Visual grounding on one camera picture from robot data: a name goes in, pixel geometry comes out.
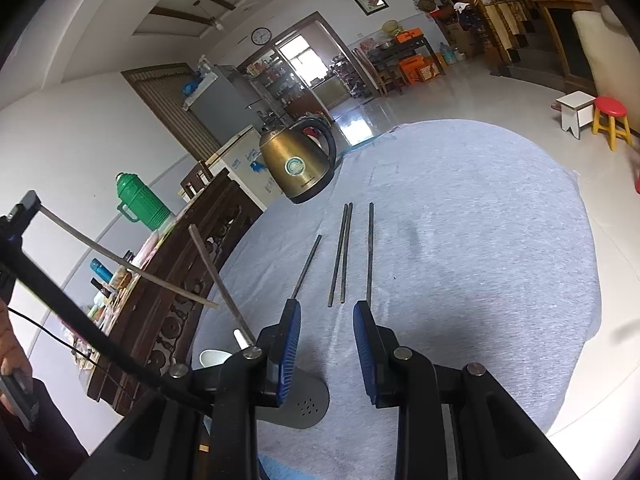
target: kettle handle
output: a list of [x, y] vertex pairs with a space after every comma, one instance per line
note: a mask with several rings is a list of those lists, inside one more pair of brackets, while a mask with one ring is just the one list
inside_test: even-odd
[[329, 161], [331, 162], [331, 167], [334, 168], [337, 151], [335, 147], [334, 136], [326, 124], [324, 124], [320, 119], [316, 119], [313, 117], [306, 117], [304, 119], [299, 120], [296, 124], [291, 126], [290, 129], [302, 133], [305, 128], [308, 128], [310, 126], [313, 129], [319, 131], [324, 137], [324, 139], [326, 140], [326, 143], [329, 146]]
[[134, 218], [133, 216], [130, 216], [129, 213], [127, 213], [126, 210], [124, 209], [124, 206], [126, 206], [126, 204], [122, 202], [116, 209], [120, 211], [122, 213], [122, 216], [124, 216], [124, 218], [129, 220], [129, 222], [132, 222], [133, 224], [135, 224], [136, 222], [140, 222], [140, 218]]

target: shiny floor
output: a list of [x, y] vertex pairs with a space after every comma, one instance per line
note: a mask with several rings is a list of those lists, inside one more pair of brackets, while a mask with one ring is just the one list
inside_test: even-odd
[[341, 103], [338, 103], [334, 107], [332, 107], [329, 111], [331, 112], [331, 116], [334, 119], [341, 118], [344, 114], [349, 113], [354, 108], [358, 108], [364, 103], [368, 103], [371, 101], [373, 97], [369, 95], [369, 97], [347, 97]]
[[612, 152], [589, 127], [581, 140], [562, 131], [560, 113], [550, 108], [561, 95], [491, 76], [481, 60], [470, 60], [351, 110], [338, 119], [335, 137], [340, 153], [397, 124], [470, 119], [521, 134], [575, 171], [596, 245], [602, 325], [584, 347], [548, 436], [582, 480], [610, 480], [640, 438], [640, 153], [621, 139]]

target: person's hand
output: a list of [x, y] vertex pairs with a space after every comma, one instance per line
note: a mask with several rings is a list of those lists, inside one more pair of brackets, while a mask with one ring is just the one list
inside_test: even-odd
[[[4, 301], [0, 300], [0, 374], [11, 375], [18, 368], [23, 371], [29, 386], [33, 388], [31, 363], [14, 334], [14, 328], [9, 321], [9, 311]], [[9, 413], [15, 415], [5, 395], [0, 396], [0, 403]]]

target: yellow stool legs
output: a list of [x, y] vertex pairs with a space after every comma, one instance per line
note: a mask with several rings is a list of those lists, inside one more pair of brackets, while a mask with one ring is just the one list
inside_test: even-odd
[[593, 128], [591, 133], [597, 135], [600, 132], [600, 110], [597, 108], [593, 111]]
[[609, 147], [612, 152], [616, 151], [616, 137], [620, 136], [625, 139], [626, 143], [630, 146], [633, 146], [633, 140], [631, 139], [631, 130], [629, 129], [629, 121], [624, 117], [620, 117], [620, 120], [623, 122], [625, 129], [619, 130], [616, 126], [616, 118], [614, 116], [609, 116], [609, 127], [602, 126], [600, 124], [600, 110], [597, 108], [593, 114], [593, 128], [591, 132], [593, 135], [597, 135], [601, 130], [609, 133]]

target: white stool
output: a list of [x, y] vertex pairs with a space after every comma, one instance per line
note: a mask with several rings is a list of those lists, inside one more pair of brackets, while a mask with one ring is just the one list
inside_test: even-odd
[[562, 112], [562, 129], [571, 131], [576, 139], [580, 139], [580, 128], [593, 123], [595, 100], [595, 97], [580, 91], [557, 99]]

